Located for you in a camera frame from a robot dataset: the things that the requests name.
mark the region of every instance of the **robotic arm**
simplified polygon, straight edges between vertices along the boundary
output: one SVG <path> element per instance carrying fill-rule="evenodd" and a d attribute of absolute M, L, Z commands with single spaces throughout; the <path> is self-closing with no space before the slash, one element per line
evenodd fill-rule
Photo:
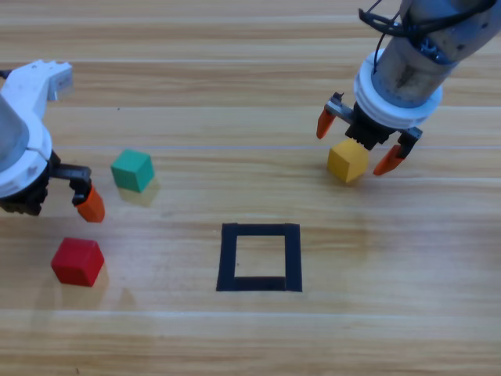
<path fill-rule="evenodd" d="M 47 101 L 73 87 L 68 63 L 35 61 L 3 71 L 0 91 L 0 208 L 39 215 L 50 178 L 65 179 L 74 190 L 73 205 L 87 222 L 102 222 L 103 200 L 87 167 L 62 164 L 42 123 Z"/>
<path fill-rule="evenodd" d="M 395 22 L 398 15 L 401 23 Z M 417 127 L 442 101 L 445 79 L 499 33 L 501 2 L 402 0 L 393 20 L 362 10 L 359 18 L 392 39 L 362 63 L 353 108 L 345 106 L 337 92 L 327 101 L 316 135 L 323 138 L 335 117 L 349 124 L 345 135 L 367 150 L 399 132 L 399 145 L 374 169 L 375 175 L 383 175 L 404 161 L 421 137 Z"/>

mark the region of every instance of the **metal cylinder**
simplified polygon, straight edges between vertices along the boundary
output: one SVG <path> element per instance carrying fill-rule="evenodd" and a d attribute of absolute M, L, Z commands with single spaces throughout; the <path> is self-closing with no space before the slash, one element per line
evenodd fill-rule
<path fill-rule="evenodd" d="M 28 140 L 26 125 L 0 95 L 0 173 L 21 158 L 26 151 Z"/>
<path fill-rule="evenodd" d="M 393 38 L 379 58 L 373 85 L 380 96 L 395 106 L 419 107 L 454 67 L 456 63 L 439 64 L 428 59 L 405 38 Z"/>
<path fill-rule="evenodd" d="M 464 13 L 484 0 L 403 0 L 402 18 L 412 24 Z M 416 45 L 392 38 L 381 55 L 373 85 L 389 103 L 414 108 L 426 103 L 461 60 L 501 30 L 501 1 L 453 27 L 430 33 Z"/>

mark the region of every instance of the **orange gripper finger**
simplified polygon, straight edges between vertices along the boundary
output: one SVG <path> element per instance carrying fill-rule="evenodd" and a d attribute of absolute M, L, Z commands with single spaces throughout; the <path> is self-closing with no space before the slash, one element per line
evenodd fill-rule
<path fill-rule="evenodd" d="M 395 170 L 403 162 L 403 158 L 398 158 L 399 145 L 394 145 L 374 169 L 374 175 L 384 175 L 391 170 Z"/>
<path fill-rule="evenodd" d="M 87 222 L 101 223 L 104 219 L 105 210 L 103 199 L 99 193 L 97 193 L 93 185 L 87 200 L 77 205 L 76 208 L 81 217 Z"/>
<path fill-rule="evenodd" d="M 327 134 L 335 118 L 336 117 L 334 115 L 329 114 L 325 108 L 323 109 L 319 117 L 319 125 L 317 126 L 316 129 L 316 136 L 319 139 L 323 139 L 323 137 Z"/>

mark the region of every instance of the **red cube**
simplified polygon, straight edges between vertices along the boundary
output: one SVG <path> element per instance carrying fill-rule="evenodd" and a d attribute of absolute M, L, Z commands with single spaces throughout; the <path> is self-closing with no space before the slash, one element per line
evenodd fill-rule
<path fill-rule="evenodd" d="M 103 264 L 104 257 L 97 241 L 66 237 L 51 267 L 62 284 L 92 287 Z"/>

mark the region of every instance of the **yellow cube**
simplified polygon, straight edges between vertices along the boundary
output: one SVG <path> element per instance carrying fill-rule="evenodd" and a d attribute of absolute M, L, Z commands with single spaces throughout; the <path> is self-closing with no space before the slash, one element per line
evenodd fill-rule
<path fill-rule="evenodd" d="M 353 139 L 330 148 L 327 168 L 345 183 L 362 176 L 368 165 L 369 151 Z"/>

